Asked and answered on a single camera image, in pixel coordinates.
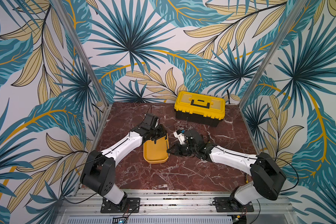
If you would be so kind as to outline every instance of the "red marble surface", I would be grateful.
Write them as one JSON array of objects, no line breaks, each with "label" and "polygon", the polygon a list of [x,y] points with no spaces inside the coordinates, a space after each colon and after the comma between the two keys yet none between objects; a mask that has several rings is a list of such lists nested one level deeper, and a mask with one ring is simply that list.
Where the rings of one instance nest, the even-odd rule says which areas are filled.
[{"label": "red marble surface", "polygon": [[[115,102],[108,116],[98,151],[121,140],[131,128],[139,124],[149,106],[152,114],[168,131],[170,146],[176,141],[173,132],[186,129],[187,122],[175,119],[174,104],[145,104]],[[255,154],[238,106],[227,105],[225,118],[218,127],[189,123],[202,135],[210,135],[213,142],[238,152]],[[122,189],[232,191],[244,185],[244,173],[223,164],[214,164],[193,157],[171,155],[163,164],[149,164],[143,158],[143,146],[133,150],[116,167],[116,184]]]}]

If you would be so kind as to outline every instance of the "toolbox handle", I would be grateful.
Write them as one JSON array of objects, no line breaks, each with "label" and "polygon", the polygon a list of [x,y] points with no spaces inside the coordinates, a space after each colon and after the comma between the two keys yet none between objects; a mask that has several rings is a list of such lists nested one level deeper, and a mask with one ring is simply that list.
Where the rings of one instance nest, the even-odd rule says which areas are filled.
[{"label": "toolbox handle", "polygon": [[209,107],[210,107],[210,103],[207,103],[206,106],[203,106],[203,105],[195,104],[195,103],[194,103],[194,100],[191,101],[191,105],[193,105],[193,106],[203,107],[203,108],[206,108],[206,109],[209,109]]}]

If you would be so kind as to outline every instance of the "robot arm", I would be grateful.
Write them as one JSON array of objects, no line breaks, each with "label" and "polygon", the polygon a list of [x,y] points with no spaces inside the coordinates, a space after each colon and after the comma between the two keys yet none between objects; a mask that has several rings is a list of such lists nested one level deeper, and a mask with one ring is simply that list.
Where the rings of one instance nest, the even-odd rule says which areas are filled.
[{"label": "robot arm", "polygon": [[126,206],[127,194],[115,184],[115,168],[132,150],[147,140],[165,137],[167,131],[158,124],[158,117],[146,114],[144,120],[113,146],[101,152],[92,151],[87,157],[80,182],[107,200],[116,204],[117,210]]},{"label": "robot arm", "polygon": [[259,198],[276,200],[286,180],[285,174],[266,153],[250,155],[225,149],[214,143],[205,143],[195,129],[178,130],[174,133],[178,139],[168,153],[177,156],[195,155],[209,162],[225,164],[251,175],[253,181],[237,187],[227,203],[233,211],[239,211],[249,202]]}]

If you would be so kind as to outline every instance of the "tropical leaf wallpaper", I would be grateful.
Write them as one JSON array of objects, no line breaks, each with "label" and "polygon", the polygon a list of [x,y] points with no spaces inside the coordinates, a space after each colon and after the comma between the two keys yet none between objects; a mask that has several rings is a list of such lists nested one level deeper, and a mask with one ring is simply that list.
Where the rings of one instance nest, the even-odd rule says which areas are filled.
[{"label": "tropical leaf wallpaper", "polygon": [[[66,2],[84,43],[87,3]],[[0,1],[0,223],[51,223],[105,107],[48,0]]]},{"label": "tropical leaf wallpaper", "polygon": [[109,102],[173,103],[187,90],[238,104],[295,2],[95,0],[76,30]]},{"label": "tropical leaf wallpaper", "polygon": [[307,1],[253,88],[243,114],[260,150],[296,168],[276,160],[299,221],[336,223],[336,1]]}]

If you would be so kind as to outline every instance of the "orange plastic tray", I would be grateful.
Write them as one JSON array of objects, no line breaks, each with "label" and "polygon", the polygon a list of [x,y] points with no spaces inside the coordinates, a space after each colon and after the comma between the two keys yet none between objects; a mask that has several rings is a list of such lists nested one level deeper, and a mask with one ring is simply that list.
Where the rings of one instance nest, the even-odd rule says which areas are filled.
[{"label": "orange plastic tray", "polygon": [[169,157],[168,146],[168,136],[158,139],[156,144],[153,140],[148,140],[143,144],[143,158],[150,164],[164,163]]}]

